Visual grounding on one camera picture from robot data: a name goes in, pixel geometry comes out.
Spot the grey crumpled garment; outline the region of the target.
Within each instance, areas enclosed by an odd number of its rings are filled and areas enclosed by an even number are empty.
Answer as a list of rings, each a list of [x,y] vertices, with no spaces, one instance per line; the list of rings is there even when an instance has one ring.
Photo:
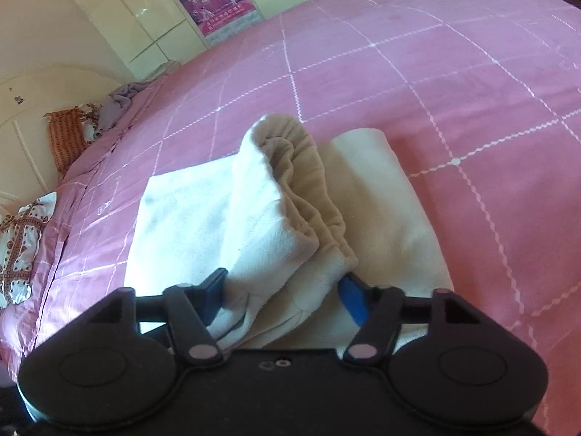
[[[94,137],[98,139],[105,131],[113,128],[120,118],[129,111],[133,98],[145,90],[149,84],[150,82],[132,82],[110,92],[99,109]]]

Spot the orange striped pillow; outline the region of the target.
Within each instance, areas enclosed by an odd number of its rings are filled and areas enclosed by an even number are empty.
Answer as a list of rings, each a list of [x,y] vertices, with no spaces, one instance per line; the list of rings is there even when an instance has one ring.
[[[81,104],[73,108],[48,112],[47,135],[50,151],[59,179],[97,138],[99,110],[96,104]]]

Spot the pink checked bed sheet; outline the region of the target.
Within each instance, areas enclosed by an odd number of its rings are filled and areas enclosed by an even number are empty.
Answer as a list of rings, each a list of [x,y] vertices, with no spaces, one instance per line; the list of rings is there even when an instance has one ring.
[[[560,0],[311,0],[144,90],[71,169],[2,361],[120,286],[152,175],[234,153],[272,112],[318,142],[384,133],[456,290],[548,364],[537,423],[578,434],[580,13]]]

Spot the white sweatpants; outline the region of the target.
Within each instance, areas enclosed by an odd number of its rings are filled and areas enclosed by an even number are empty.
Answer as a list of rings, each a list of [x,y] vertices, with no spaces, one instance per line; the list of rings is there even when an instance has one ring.
[[[124,282],[139,296],[227,271],[209,331],[222,350],[333,348],[357,323],[339,280],[427,297],[452,280],[384,134],[317,145],[289,115],[262,117],[233,156],[155,175],[140,201]]]

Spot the cream round headboard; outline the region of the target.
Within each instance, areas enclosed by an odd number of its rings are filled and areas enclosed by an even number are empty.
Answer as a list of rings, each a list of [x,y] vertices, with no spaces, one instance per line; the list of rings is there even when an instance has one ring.
[[[1,81],[2,214],[18,211],[58,184],[44,115],[101,101],[132,80],[131,73],[57,63],[26,69]]]

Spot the heart patterned white pillow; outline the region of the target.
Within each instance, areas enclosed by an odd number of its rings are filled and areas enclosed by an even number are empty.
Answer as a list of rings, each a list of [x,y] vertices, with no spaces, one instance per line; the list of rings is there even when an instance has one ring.
[[[1,216],[1,308],[19,305],[32,296],[32,267],[43,229],[52,218],[57,193],[46,194],[15,215]]]

